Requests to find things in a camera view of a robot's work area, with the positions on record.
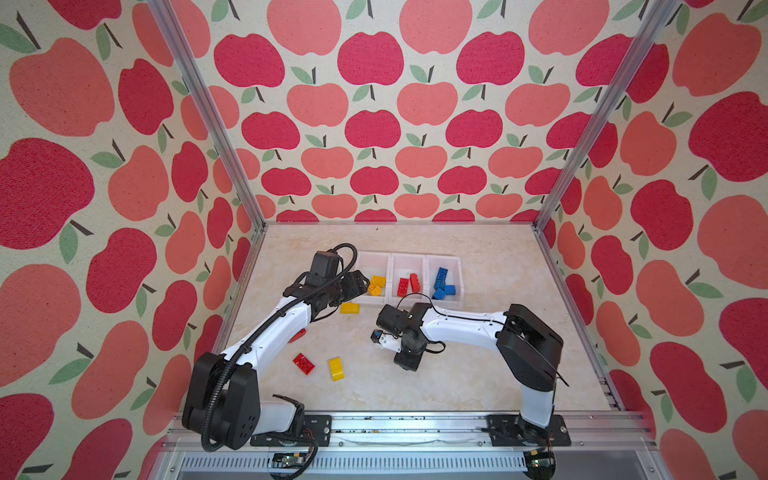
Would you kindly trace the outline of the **red long brick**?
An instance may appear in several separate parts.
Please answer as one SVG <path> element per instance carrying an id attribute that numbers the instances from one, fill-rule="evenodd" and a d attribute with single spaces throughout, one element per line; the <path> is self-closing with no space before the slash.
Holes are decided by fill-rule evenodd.
<path id="1" fill-rule="evenodd" d="M 419 280 L 419 277 L 416 273 L 412 273 L 409 276 L 409 282 L 410 282 L 410 288 L 412 293 L 420 293 L 421 292 L 421 282 Z"/>

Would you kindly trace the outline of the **yellow square brick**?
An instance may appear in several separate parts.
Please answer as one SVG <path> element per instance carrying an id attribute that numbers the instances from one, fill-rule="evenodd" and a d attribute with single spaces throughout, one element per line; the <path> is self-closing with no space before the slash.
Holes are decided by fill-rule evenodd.
<path id="1" fill-rule="evenodd" d="M 379 285 L 382 289 L 386 287 L 386 278 L 383 276 L 373 276 L 371 282 Z"/>

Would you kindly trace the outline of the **white bin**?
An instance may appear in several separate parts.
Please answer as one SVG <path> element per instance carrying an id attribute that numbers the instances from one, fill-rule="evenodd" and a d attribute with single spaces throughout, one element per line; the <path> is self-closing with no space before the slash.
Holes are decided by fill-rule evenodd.
<path id="1" fill-rule="evenodd" d="M 426 292 L 426 257 L 412 253 L 392 253 L 387 271 L 387 288 L 392 306 L 409 309 L 414 303 L 424 302 L 421 295 L 414 295 L 411 276 L 418 279 L 420 292 Z"/>
<path id="2" fill-rule="evenodd" d="M 390 300 L 390 260 L 389 253 L 371 251 L 358 253 L 356 269 L 370 281 L 370 285 L 363 295 L 354 299 L 355 303 L 384 305 Z"/>
<path id="3" fill-rule="evenodd" d="M 427 255 L 427 280 L 431 298 L 437 306 L 459 309 L 464 304 L 464 279 L 457 256 Z"/>

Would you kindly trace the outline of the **yellow curved brick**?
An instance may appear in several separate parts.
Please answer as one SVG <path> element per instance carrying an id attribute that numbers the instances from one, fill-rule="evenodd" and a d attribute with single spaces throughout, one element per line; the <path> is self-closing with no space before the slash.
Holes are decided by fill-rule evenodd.
<path id="1" fill-rule="evenodd" d="M 343 303 L 340 307 L 340 312 L 342 315 L 359 314 L 360 311 L 361 306 L 356 303 Z"/>
<path id="2" fill-rule="evenodd" d="M 328 361 L 329 372 L 331 379 L 334 382 L 343 380 L 345 378 L 345 372 L 343 368 L 342 359 L 340 357 L 332 358 Z"/>

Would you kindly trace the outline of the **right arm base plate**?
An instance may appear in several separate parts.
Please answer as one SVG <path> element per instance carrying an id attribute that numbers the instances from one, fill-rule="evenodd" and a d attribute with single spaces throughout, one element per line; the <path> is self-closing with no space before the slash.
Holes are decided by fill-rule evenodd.
<path id="1" fill-rule="evenodd" d="M 572 440 L 561 415 L 554 415 L 549 425 L 539 427 L 520 415 L 493 414 L 486 417 L 482 429 L 494 447 L 569 447 Z"/>

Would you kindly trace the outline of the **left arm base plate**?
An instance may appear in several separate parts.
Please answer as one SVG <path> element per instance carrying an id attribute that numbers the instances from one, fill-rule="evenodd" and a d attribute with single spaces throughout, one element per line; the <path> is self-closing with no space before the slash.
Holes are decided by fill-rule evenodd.
<path id="1" fill-rule="evenodd" d="M 301 427 L 277 434 L 255 435 L 250 440 L 254 447 L 304 447 L 316 441 L 319 447 L 328 447 L 332 432 L 331 415 L 305 415 Z"/>

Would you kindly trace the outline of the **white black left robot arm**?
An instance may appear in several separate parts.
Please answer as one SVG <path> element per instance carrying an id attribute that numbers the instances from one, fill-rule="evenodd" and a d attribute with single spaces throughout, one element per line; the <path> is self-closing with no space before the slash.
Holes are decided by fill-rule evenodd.
<path id="1" fill-rule="evenodd" d="M 248 336 L 225 351 L 204 353 L 192 370 L 182 425 L 201 437 L 207 452 L 239 449 L 258 435 L 302 435 L 304 406 L 276 395 L 263 400 L 259 376 L 300 331 L 326 308 L 367 292 L 370 280 L 355 270 L 312 286 L 303 278 L 289 286 L 273 312 Z"/>

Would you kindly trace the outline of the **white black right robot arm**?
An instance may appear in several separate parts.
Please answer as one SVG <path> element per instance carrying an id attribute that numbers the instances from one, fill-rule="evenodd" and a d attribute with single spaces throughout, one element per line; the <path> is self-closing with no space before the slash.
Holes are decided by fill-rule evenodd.
<path id="1" fill-rule="evenodd" d="M 563 339 L 530 309 L 512 304 L 503 312 L 472 313 L 417 302 L 408 310 L 384 306 L 371 340 L 394 353 L 394 363 L 418 370 L 431 345 L 456 342 L 497 351 L 521 384 L 520 425 L 541 433 L 550 425 L 555 406 Z"/>

